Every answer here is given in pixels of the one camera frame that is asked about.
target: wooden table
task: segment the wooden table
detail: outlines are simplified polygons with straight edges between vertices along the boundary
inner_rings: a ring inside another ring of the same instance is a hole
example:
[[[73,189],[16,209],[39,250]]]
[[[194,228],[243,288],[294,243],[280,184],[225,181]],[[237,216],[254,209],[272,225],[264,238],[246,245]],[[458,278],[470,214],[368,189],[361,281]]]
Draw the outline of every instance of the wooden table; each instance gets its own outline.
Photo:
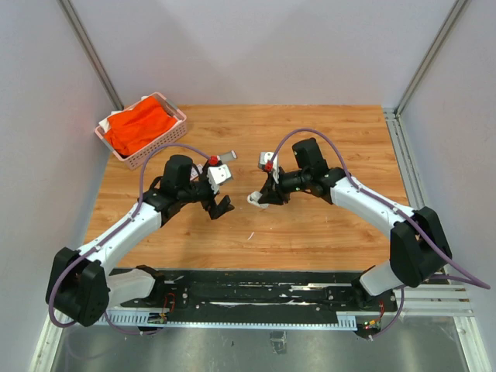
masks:
[[[190,132],[181,143],[208,154],[235,150],[229,163],[234,181],[222,187],[236,209],[211,221],[199,204],[187,205],[168,224],[145,238],[119,266],[146,264],[169,268],[363,270],[388,258],[389,242],[356,215],[311,195],[296,193],[284,206],[258,209],[246,201],[260,190],[266,174],[257,168],[260,151],[274,151],[293,129],[312,127],[329,136],[350,171],[366,186],[407,203],[382,110],[377,106],[183,106]],[[280,165],[296,169],[291,145],[311,133],[293,136],[281,150]],[[318,139],[330,167],[339,162]],[[157,154],[146,169],[145,187],[164,171],[174,153],[195,163],[199,155],[179,148]],[[88,229],[87,241],[127,213],[138,196],[140,171],[110,157]]]

